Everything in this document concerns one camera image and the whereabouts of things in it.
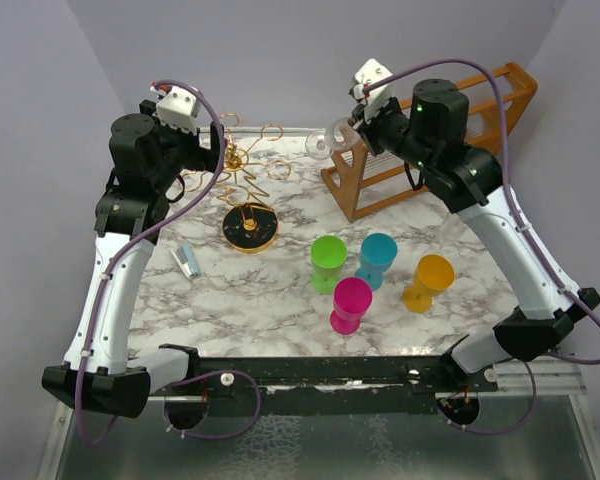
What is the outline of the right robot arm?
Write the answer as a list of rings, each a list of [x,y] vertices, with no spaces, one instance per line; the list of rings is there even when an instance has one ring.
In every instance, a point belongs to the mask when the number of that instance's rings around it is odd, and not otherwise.
[[[439,367],[447,389],[463,390],[488,365],[547,353],[593,312],[598,292],[558,276],[556,261],[506,190],[496,157],[466,142],[469,100],[454,83],[417,83],[408,114],[386,81],[357,81],[350,94],[358,103],[354,127],[371,153],[388,151],[416,168],[429,191],[482,241],[518,300],[507,318],[447,350]]]

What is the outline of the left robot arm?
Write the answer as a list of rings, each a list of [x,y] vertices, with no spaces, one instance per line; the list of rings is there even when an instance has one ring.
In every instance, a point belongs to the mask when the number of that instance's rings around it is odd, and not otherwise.
[[[167,192],[183,170],[216,173],[224,131],[210,125],[209,147],[197,128],[171,128],[143,113],[111,126],[113,168],[95,209],[95,261],[74,339],[61,364],[44,369],[42,387],[74,410],[136,418],[151,393],[169,384],[186,395],[200,385],[192,349],[162,347],[129,360],[130,321],[140,281],[166,224]]]

